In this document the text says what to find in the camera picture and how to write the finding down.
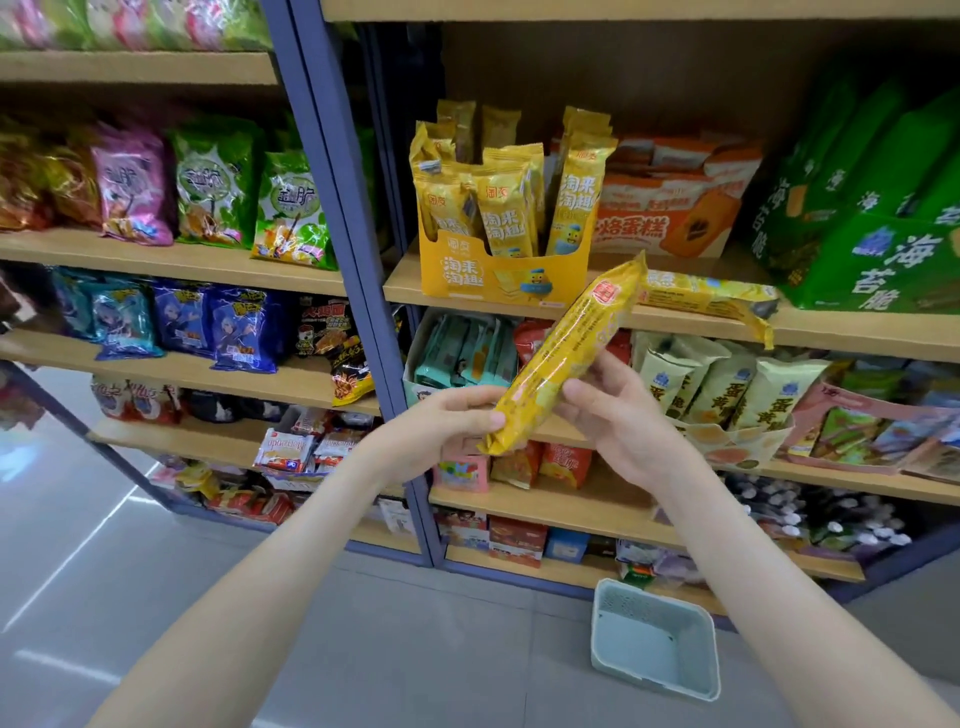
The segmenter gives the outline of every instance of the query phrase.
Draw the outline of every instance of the right hand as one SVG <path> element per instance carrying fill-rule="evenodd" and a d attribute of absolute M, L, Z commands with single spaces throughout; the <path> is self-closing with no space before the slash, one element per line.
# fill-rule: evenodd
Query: right hand
<path fill-rule="evenodd" d="M 554 411 L 589 437 L 622 478 L 657 494 L 671 480 L 706 465 L 660 412 L 640 376 L 602 351 L 585 379 L 564 382 Z"/>

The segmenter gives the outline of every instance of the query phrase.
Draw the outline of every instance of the biscuit package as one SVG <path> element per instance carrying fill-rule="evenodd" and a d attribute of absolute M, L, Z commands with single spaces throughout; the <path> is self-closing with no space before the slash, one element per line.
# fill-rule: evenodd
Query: biscuit package
<path fill-rule="evenodd" d="M 507 422 L 487 435 L 482 451 L 508 452 L 549 416 L 564 382 L 583 375 L 620 328 L 642 274 L 642 261 L 631 260 L 598 276 L 580 294 L 497 403 Z"/>

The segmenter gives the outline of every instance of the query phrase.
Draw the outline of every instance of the teal snack package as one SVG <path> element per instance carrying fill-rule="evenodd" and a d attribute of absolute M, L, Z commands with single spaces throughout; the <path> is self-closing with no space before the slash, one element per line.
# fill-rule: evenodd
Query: teal snack package
<path fill-rule="evenodd" d="M 340 270 L 306 153 L 265 157 L 251 257 Z"/>
<path fill-rule="evenodd" d="M 251 248 L 263 132 L 245 119 L 207 116 L 170 138 L 177 155 L 178 241 Z"/>

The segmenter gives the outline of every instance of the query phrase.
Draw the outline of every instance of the light blue basket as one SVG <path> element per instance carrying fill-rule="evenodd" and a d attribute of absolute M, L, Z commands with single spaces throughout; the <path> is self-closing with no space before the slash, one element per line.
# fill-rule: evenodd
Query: light blue basket
<path fill-rule="evenodd" d="M 590 661 L 642 688 L 706 701 L 720 697 L 709 612 L 614 579 L 602 579 L 593 593 Z"/>

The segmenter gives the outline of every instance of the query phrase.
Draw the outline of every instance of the blue snack bag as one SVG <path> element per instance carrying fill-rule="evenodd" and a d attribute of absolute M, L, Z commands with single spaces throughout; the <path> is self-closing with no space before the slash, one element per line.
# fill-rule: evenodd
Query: blue snack bag
<path fill-rule="evenodd" d="M 283 352 L 282 306 L 276 292 L 222 288 L 213 297 L 212 369 L 276 373 Z"/>
<path fill-rule="evenodd" d="M 154 314 L 164 349 L 213 358 L 212 297 L 213 286 L 209 284 L 178 280 L 154 283 Z"/>
<path fill-rule="evenodd" d="M 96 282 L 96 277 L 86 271 L 76 271 L 63 266 L 50 266 L 48 270 L 67 332 L 78 339 L 99 343 L 101 339 L 93 326 L 90 294 L 84 287 L 85 283 Z"/>
<path fill-rule="evenodd" d="M 136 283 L 113 279 L 106 283 L 88 283 L 93 308 L 93 325 L 103 348 L 98 361 L 144 359 L 163 356 L 156 344 L 150 300 Z"/>

